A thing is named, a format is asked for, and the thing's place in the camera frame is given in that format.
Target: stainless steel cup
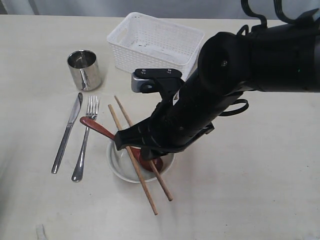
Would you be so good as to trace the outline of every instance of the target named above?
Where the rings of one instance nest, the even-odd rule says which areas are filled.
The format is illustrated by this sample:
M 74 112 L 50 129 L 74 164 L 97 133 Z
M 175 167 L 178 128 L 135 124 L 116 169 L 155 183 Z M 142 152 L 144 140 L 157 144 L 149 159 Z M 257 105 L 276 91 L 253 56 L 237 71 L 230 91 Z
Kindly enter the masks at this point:
M 68 56 L 67 63 L 79 90 L 90 91 L 101 84 L 97 56 L 89 50 L 78 50 Z

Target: white table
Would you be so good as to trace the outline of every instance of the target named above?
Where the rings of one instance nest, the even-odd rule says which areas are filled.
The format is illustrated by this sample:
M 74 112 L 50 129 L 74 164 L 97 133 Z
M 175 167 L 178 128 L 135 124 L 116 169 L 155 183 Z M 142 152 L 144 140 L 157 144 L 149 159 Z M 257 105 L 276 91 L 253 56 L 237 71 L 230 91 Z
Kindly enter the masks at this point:
M 108 104 L 122 117 L 117 94 L 134 122 L 150 115 L 158 94 L 131 92 L 130 74 L 114 67 L 106 37 L 120 18 L 1 15 L 0 239 L 34 240 L 297 240 L 320 236 L 320 94 L 248 92 L 243 114 L 217 118 L 215 130 L 176 155 L 163 176 L 174 195 L 114 176 L 102 135 L 91 131 L 84 178 L 71 181 L 85 128 L 71 132 L 57 175 L 51 174 L 77 89 L 66 58 L 97 54 L 105 77 L 98 122 L 115 130 Z M 236 33 L 254 20 L 171 21 L 206 32 Z M 269 25 L 279 24 L 272 21 Z M 134 113 L 131 106 L 137 106 Z

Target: knife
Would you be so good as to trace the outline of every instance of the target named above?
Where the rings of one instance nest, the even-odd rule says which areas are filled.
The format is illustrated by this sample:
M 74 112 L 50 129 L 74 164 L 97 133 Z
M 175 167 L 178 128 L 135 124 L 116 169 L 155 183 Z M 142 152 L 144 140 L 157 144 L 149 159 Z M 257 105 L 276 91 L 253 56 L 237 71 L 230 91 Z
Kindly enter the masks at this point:
M 61 140 L 60 147 L 58 149 L 58 153 L 56 154 L 56 157 L 55 157 L 52 169 L 51 169 L 51 173 L 52 174 L 56 174 L 58 172 L 58 169 L 59 169 L 60 164 L 61 164 L 62 157 L 63 157 L 65 149 L 66 149 L 66 145 L 67 145 L 67 142 L 68 142 L 68 138 L 69 138 L 71 129 L 72 129 L 72 127 L 73 127 L 73 125 L 74 125 L 74 123 L 75 123 L 75 121 L 76 121 L 76 119 L 78 117 L 78 114 L 80 112 L 81 105 L 82 105 L 82 100 L 83 100 L 82 93 L 79 92 L 78 96 L 76 97 L 75 103 L 73 105 L 73 108 L 72 108 L 72 111 L 71 111 L 71 115 L 70 115 L 69 120 L 68 120 L 68 124 L 66 125 L 65 131 L 64 131 L 64 134 L 63 134 L 63 138 Z

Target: fork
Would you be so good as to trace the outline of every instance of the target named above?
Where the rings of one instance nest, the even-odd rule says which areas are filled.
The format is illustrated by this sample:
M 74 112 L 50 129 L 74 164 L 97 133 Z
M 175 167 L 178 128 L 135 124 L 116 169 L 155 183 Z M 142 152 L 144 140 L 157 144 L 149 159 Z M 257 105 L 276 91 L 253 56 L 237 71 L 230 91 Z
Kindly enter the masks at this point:
M 88 99 L 88 107 L 86 110 L 85 116 L 92 120 L 96 120 L 98 116 L 98 109 L 99 109 L 99 100 L 97 96 L 89 96 Z M 84 175 L 84 166 L 85 166 L 85 154 L 86 154 L 86 146 L 88 141 L 90 128 L 86 127 L 83 137 L 83 142 L 80 150 L 80 154 L 78 160 L 76 162 L 71 180 L 73 182 L 79 182 L 82 180 Z

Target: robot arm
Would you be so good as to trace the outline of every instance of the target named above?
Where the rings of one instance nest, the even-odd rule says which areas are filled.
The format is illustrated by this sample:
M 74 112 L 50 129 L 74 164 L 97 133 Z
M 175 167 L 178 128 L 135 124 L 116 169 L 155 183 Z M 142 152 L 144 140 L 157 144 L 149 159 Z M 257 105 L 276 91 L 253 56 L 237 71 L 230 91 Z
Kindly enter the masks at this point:
M 210 133 L 216 117 L 245 111 L 248 102 L 239 99 L 244 91 L 320 92 L 320 10 L 292 20 L 283 14 L 281 1 L 274 0 L 277 16 L 288 23 L 267 28 L 266 18 L 253 13 L 248 0 L 241 5 L 261 24 L 251 32 L 245 25 L 237 34 L 219 32 L 211 37 L 186 82 L 175 69 L 135 70 L 132 81 L 142 84 L 132 89 L 159 92 L 162 101 L 150 117 L 116 133 L 118 150 L 141 147 L 145 160 L 181 152 Z M 244 106 L 225 112 L 238 103 Z

